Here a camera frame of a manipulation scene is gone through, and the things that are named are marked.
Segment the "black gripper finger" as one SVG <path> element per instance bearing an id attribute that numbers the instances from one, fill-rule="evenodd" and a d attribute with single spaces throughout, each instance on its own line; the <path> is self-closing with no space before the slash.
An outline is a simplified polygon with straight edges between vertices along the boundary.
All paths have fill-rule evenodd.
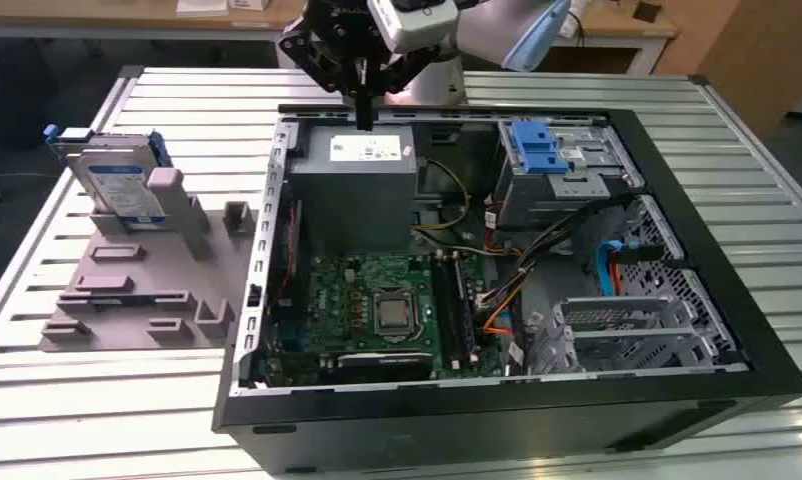
<path id="1" fill-rule="evenodd" d="M 423 72 L 440 54 L 442 47 L 431 45 L 391 59 L 383 47 L 367 57 L 365 65 L 365 130 L 371 131 L 377 118 L 375 102 L 387 93 L 396 94 Z"/>
<path id="2" fill-rule="evenodd" d="M 313 30 L 300 17 L 283 31 L 277 46 L 293 64 L 329 93 L 340 92 L 353 108 L 356 127 L 367 129 L 367 89 L 353 57 L 343 57 L 325 43 L 312 41 Z"/>

